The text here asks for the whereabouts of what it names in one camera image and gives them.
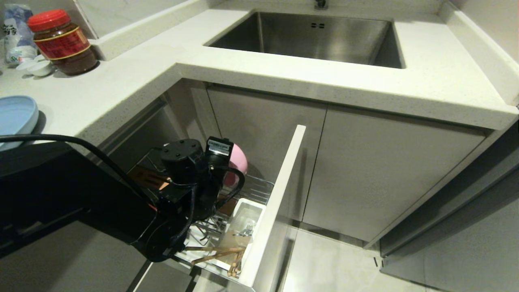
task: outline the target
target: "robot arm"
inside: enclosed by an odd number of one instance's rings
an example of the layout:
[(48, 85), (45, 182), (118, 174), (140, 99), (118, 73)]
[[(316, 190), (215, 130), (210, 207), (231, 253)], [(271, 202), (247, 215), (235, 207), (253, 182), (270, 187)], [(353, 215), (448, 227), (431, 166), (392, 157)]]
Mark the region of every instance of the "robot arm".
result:
[[(153, 262), (184, 248), (189, 226), (215, 213), (239, 192), (244, 175), (230, 168), (234, 144), (211, 137), (206, 150), (186, 139), (160, 151), (166, 178), (158, 196), (148, 196), (105, 154), (84, 140), (59, 135), (0, 136), (0, 142), (52, 140), (0, 152), (0, 258), (80, 220), (135, 247)], [(81, 144), (125, 182), (101, 170), (65, 142)], [(226, 172), (239, 178), (217, 201)]]

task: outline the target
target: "plastic bag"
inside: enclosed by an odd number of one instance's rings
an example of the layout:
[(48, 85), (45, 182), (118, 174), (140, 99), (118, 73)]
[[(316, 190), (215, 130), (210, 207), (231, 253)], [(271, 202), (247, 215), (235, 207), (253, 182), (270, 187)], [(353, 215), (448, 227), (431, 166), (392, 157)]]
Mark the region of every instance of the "plastic bag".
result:
[(24, 60), (32, 60), (37, 56), (36, 44), (33, 42), (33, 32), (27, 26), (32, 11), (28, 5), (5, 4), (4, 26), (5, 33), (5, 62), (14, 67)]

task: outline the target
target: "white drawer front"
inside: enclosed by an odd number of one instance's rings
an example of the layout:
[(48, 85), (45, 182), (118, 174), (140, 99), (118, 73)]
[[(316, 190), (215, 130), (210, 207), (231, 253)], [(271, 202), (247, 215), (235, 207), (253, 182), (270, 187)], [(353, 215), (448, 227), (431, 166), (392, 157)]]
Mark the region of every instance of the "white drawer front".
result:
[[(243, 263), (239, 278), (228, 277), (225, 270), (219, 269), (207, 262), (197, 265), (206, 271), (229, 280), (226, 284), (228, 291), (266, 292), (274, 291), (276, 288), (288, 240), (290, 194), (285, 193), (285, 190), (305, 130), (306, 126), (298, 125), (296, 127), (274, 188), (262, 213), (262, 219), (255, 227), (252, 244), (247, 247), (245, 252), (247, 259)], [(177, 257), (184, 262), (201, 257), (201, 254), (193, 253), (196, 252), (184, 252), (178, 254)], [(178, 267), (176, 263), (171, 261), (173, 260), (168, 260), (166, 263), (170, 266)]]

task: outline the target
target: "small white bowl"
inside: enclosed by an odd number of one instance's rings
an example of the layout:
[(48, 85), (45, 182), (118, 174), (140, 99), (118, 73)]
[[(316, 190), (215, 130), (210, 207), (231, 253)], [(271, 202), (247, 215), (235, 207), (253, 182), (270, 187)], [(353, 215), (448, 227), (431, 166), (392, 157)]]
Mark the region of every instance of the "small white bowl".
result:
[(38, 55), (38, 56), (36, 56), (36, 58), (34, 58), (34, 60), (40, 62), (40, 61), (45, 61), (46, 59), (43, 55)]
[(18, 67), (16, 67), (16, 70), (21, 71), (24, 74), (32, 74), (28, 71), (28, 69), (36, 64), (38, 64), (38, 61), (28, 60), (18, 65)]
[(29, 73), (35, 75), (35, 76), (47, 76), (50, 73), (54, 72), (54, 66), (50, 63), (50, 61), (41, 61), (38, 62), (28, 69)]

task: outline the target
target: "jar label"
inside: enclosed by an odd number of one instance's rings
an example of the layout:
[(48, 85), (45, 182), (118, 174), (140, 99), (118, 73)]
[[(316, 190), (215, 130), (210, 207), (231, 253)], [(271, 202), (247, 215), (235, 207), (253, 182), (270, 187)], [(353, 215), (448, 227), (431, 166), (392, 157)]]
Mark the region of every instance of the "jar label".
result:
[(90, 43), (79, 27), (62, 35), (38, 39), (34, 43), (49, 60), (68, 58), (90, 47)]

